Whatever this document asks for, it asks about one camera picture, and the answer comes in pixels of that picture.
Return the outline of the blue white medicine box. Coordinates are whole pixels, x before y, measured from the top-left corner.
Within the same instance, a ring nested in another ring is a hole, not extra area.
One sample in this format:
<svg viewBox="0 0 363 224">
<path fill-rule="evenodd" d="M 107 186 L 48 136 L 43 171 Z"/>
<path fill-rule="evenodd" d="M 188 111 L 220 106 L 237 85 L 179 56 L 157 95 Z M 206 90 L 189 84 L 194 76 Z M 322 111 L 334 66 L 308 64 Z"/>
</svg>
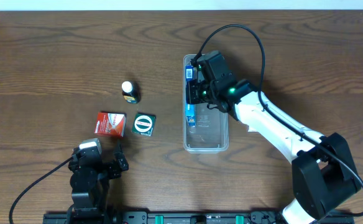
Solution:
<svg viewBox="0 0 363 224">
<path fill-rule="evenodd" d="M 185 66 L 185 117 L 187 124 L 189 127 L 195 127 L 196 126 L 196 116 L 195 116 L 195 106 L 189 104 L 188 97 L 189 97 L 189 90 L 188 90 L 188 82 L 192 81 L 194 78 L 194 68 L 192 65 L 186 65 Z"/>
</svg>

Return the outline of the small green white box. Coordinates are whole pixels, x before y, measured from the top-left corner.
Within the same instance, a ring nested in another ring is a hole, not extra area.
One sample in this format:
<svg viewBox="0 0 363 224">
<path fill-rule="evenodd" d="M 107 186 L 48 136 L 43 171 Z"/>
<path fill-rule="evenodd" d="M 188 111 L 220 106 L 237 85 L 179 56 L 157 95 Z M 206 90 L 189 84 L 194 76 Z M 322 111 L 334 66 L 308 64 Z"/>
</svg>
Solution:
<svg viewBox="0 0 363 224">
<path fill-rule="evenodd" d="M 248 132 L 256 133 L 258 131 L 257 125 L 255 123 L 254 124 L 248 124 L 247 126 L 248 126 L 248 128 L 247 128 Z"/>
</svg>

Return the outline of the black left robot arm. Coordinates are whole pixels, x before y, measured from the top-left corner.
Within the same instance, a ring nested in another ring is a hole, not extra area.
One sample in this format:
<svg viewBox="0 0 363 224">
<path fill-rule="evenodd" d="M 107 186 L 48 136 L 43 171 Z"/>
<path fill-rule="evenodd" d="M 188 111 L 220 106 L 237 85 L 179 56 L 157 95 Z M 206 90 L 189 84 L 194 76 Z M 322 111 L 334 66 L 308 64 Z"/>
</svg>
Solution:
<svg viewBox="0 0 363 224">
<path fill-rule="evenodd" d="M 67 223 L 116 223 L 113 209 L 107 207 L 109 181 L 120 178 L 129 164 L 120 142 L 113 150 L 114 159 L 103 162 L 99 139 L 83 141 L 74 148 L 68 168 L 73 205 L 67 211 Z"/>
</svg>

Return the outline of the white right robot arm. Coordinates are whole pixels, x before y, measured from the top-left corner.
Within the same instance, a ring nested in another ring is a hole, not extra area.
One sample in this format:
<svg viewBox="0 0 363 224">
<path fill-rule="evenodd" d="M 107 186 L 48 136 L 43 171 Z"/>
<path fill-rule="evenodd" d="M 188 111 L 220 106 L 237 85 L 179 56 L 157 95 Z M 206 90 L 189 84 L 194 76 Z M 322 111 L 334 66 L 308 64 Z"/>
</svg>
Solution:
<svg viewBox="0 0 363 224">
<path fill-rule="evenodd" d="M 189 105 L 207 103 L 260 133 L 292 165 L 294 200 L 282 210 L 286 223 L 347 219 L 337 207 L 363 189 L 347 141 L 325 136 L 277 108 L 247 80 L 233 74 L 186 78 Z"/>
</svg>

